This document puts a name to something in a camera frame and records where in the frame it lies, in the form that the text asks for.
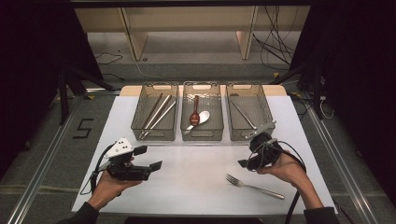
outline hand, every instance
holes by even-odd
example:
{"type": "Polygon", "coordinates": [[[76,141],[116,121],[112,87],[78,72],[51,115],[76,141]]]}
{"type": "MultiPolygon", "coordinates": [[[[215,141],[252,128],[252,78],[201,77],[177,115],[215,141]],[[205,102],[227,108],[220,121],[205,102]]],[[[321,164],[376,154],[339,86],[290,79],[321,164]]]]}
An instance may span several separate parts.
{"type": "Polygon", "coordinates": [[[291,183],[295,188],[298,188],[299,182],[302,180],[309,179],[300,164],[284,153],[280,154],[279,160],[273,166],[262,167],[257,173],[260,175],[274,175],[283,181],[291,183]]]}
{"type": "Polygon", "coordinates": [[[274,165],[262,167],[257,173],[260,175],[274,175],[283,181],[291,183],[301,194],[307,209],[323,207],[308,175],[292,157],[281,153],[279,160],[274,165]]]}
{"type": "Polygon", "coordinates": [[[100,210],[115,197],[119,196],[125,189],[141,184],[143,181],[122,181],[111,177],[107,170],[104,170],[99,179],[97,187],[88,203],[100,210]]]}

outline sleeve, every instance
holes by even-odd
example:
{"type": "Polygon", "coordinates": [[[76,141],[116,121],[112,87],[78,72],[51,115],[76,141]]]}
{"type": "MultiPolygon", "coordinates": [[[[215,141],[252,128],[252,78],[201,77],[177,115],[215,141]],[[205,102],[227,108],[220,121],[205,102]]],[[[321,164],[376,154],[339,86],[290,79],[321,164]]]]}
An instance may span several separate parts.
{"type": "Polygon", "coordinates": [[[307,224],[337,224],[337,216],[333,207],[323,207],[304,210],[305,220],[307,224]]]}
{"type": "Polygon", "coordinates": [[[73,217],[63,219],[57,224],[94,224],[96,223],[98,216],[98,211],[96,211],[90,204],[84,203],[73,217]]]}

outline metal fork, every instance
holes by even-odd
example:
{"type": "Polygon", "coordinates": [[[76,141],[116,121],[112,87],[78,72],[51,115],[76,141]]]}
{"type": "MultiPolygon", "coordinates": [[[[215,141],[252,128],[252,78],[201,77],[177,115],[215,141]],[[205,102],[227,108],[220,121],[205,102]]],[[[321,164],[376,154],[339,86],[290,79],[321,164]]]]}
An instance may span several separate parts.
{"type": "Polygon", "coordinates": [[[246,185],[246,184],[244,184],[244,182],[242,182],[241,180],[239,180],[239,179],[237,179],[237,178],[235,178],[235,177],[233,177],[233,176],[231,176],[231,175],[227,175],[227,176],[226,176],[226,179],[227,179],[230,183],[232,183],[233,185],[235,185],[235,186],[237,186],[237,187],[239,187],[239,188],[241,188],[241,187],[247,187],[247,188],[250,188],[250,189],[255,189],[255,190],[257,190],[257,191],[259,191],[259,192],[261,192],[261,193],[268,194],[268,195],[270,195],[270,196],[273,196],[273,197],[278,198],[278,199],[281,199],[281,200],[284,200],[284,199],[285,199],[285,196],[283,196],[282,194],[278,194],[278,193],[272,192],[272,191],[270,191],[270,190],[259,189],[259,188],[256,188],[256,187],[253,187],[253,186],[250,186],[250,185],[246,185]]]}

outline tray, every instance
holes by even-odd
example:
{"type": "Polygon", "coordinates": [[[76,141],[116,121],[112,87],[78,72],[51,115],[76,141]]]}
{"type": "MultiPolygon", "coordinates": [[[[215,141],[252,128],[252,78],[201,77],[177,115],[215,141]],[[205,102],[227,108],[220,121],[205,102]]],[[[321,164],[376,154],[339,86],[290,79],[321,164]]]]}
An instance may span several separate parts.
{"type": "MultiPolygon", "coordinates": [[[[253,127],[262,130],[264,125],[273,122],[262,84],[229,82],[226,85],[226,92],[232,141],[250,141],[249,137],[254,132],[253,127]]],[[[272,124],[265,131],[271,134],[274,128],[275,125],[272,124]]]]}
{"type": "Polygon", "coordinates": [[[224,130],[220,84],[218,82],[184,82],[180,129],[183,141],[221,141],[224,130]],[[209,119],[191,130],[190,115],[194,109],[194,97],[199,96],[198,110],[208,111],[209,119]]]}
{"type": "Polygon", "coordinates": [[[178,85],[176,82],[145,83],[140,92],[131,125],[136,140],[174,141],[177,109],[178,85]]]}

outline floor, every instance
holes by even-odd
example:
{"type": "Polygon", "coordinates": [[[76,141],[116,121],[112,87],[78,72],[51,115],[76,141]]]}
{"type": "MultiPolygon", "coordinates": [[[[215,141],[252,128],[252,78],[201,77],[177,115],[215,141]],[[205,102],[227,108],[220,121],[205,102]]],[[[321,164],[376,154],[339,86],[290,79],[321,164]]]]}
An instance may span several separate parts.
{"type": "MultiPolygon", "coordinates": [[[[294,49],[300,33],[281,35],[294,49]]],[[[268,33],[258,32],[256,36],[264,40],[268,33]]],[[[119,87],[145,81],[214,77],[220,82],[260,80],[267,83],[288,68],[277,57],[262,52],[256,41],[252,42],[249,59],[242,60],[235,34],[230,32],[150,33],[142,60],[136,63],[124,34],[88,34],[88,39],[105,81],[119,87]]],[[[297,92],[297,80],[298,77],[294,77],[286,81],[285,89],[297,92]]],[[[84,84],[87,88],[97,88],[90,82],[84,84]]],[[[297,93],[309,97],[309,92],[297,93]]],[[[49,105],[46,118],[30,140],[30,149],[20,153],[0,182],[0,223],[8,221],[26,191],[34,187],[36,194],[31,195],[31,203],[21,214],[22,223],[53,223],[72,215],[71,205],[117,93],[98,91],[89,95],[90,98],[79,99],[70,94],[73,119],[65,127],[59,125],[59,99],[49,105]],[[89,137],[78,138],[85,134],[78,130],[84,119],[84,125],[91,128],[89,137]],[[47,164],[42,163],[43,158],[49,159],[47,164]],[[45,171],[42,176],[36,172],[38,169],[45,171]]],[[[329,118],[318,120],[309,104],[304,105],[301,100],[294,103],[328,189],[345,211],[337,215],[341,223],[352,223],[349,217],[353,223],[395,223],[396,209],[359,157],[336,113],[332,116],[331,106],[323,104],[323,111],[329,118]]],[[[101,214],[98,223],[123,223],[124,219],[123,216],[101,214]]],[[[265,217],[263,223],[283,223],[284,220],[283,216],[265,217]]],[[[293,216],[291,223],[304,223],[304,218],[293,216]]]]}

